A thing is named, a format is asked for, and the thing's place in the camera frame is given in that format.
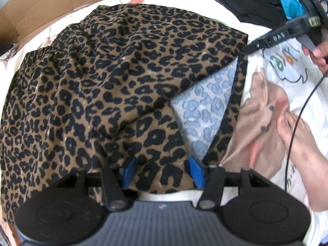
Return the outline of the person's right hand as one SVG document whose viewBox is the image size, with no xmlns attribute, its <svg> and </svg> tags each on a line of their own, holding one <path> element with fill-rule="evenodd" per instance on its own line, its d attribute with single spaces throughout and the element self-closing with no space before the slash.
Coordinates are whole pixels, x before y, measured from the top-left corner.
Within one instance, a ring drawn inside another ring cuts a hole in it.
<svg viewBox="0 0 328 246">
<path fill-rule="evenodd" d="M 324 41 L 320 43 L 315 49 L 310 51 L 305 46 L 302 46 L 302 50 L 306 56 L 310 56 L 312 62 L 318 66 L 319 70 L 325 74 L 327 71 L 327 58 L 328 55 L 328 43 Z"/>
</svg>

